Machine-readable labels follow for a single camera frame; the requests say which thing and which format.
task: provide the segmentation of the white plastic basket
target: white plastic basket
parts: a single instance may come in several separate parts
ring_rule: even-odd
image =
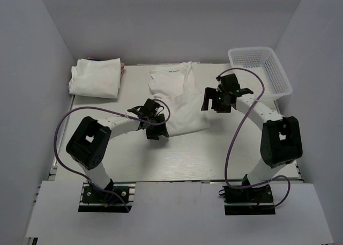
[[[262,101],[276,100],[290,95],[292,87],[273,49],[268,47],[234,48],[228,52],[231,67],[241,67],[256,73],[265,85]],[[234,70],[241,87],[251,89],[258,96],[262,87],[250,73]]]

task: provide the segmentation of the white enclosure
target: white enclosure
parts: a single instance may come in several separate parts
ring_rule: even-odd
[[[341,1],[0,0],[1,243],[23,242],[76,60],[228,63],[229,49],[262,46],[275,50],[292,85],[278,103],[299,119],[302,176],[343,244]]]

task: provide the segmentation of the wooden tabletop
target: wooden tabletop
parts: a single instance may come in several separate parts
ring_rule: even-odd
[[[96,106],[125,113],[129,108],[142,105],[147,98],[153,98],[147,83],[150,70],[155,67],[126,66],[117,100],[75,96],[72,108]],[[227,68],[228,64],[193,63],[198,89],[203,93],[205,87],[216,87],[218,83],[215,77]],[[237,78],[243,87],[244,80],[239,76]],[[276,109],[274,102],[266,105]],[[137,131],[111,140],[102,161],[108,175],[115,182],[223,180],[228,146],[243,114],[235,110],[230,114],[217,114],[214,111],[206,113],[211,127],[204,131],[160,141],[147,140],[145,131]],[[59,155],[65,164],[79,171],[81,168],[67,154],[65,146],[85,116],[95,119],[110,117],[108,113],[88,109],[74,112],[70,116]],[[256,165],[260,159],[260,140],[261,131],[247,120],[230,157],[228,177],[231,180],[241,179]],[[279,174],[295,179],[299,177],[295,164],[286,166]],[[61,166],[57,169],[56,180],[78,178],[81,177]]]

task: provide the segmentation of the white platform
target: white platform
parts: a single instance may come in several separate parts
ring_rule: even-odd
[[[226,216],[221,184],[138,183],[130,213],[80,213],[80,181],[44,181],[27,237],[38,245],[332,243],[312,184],[293,184],[276,215]],[[274,199],[286,184],[271,184]]]
[[[147,98],[153,98],[147,82],[150,80],[150,70],[155,67],[126,66],[117,101],[76,96],[73,108],[97,106],[124,113],[129,108],[142,105]],[[198,88],[203,92],[205,87],[218,85],[215,77],[229,68],[229,65],[194,63],[192,68]],[[249,76],[237,77],[241,86],[245,87]],[[274,102],[267,105],[275,109]],[[79,171],[81,168],[66,153],[65,146],[85,116],[106,118],[109,114],[95,110],[80,110],[71,115],[62,141],[60,157],[67,165]],[[233,110],[230,114],[208,111],[207,116],[211,127],[197,133],[160,141],[147,140],[144,131],[119,136],[109,143],[106,150],[103,164],[107,173],[116,182],[223,180],[229,142],[243,115]],[[241,179],[253,169],[260,158],[260,139],[261,131],[247,120],[230,157],[228,177],[231,180]],[[299,176],[295,164],[288,165],[279,173],[295,179]],[[82,180],[82,177],[58,167],[56,180],[66,179]]]

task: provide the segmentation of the folded white towel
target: folded white towel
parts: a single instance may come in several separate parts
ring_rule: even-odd
[[[152,80],[148,84],[155,98],[170,108],[170,119],[166,123],[169,136],[210,127],[205,113],[200,110],[203,102],[196,89],[192,62],[158,66],[150,75]]]
[[[120,59],[91,61],[80,59],[71,68],[69,93],[116,99],[120,86]]]

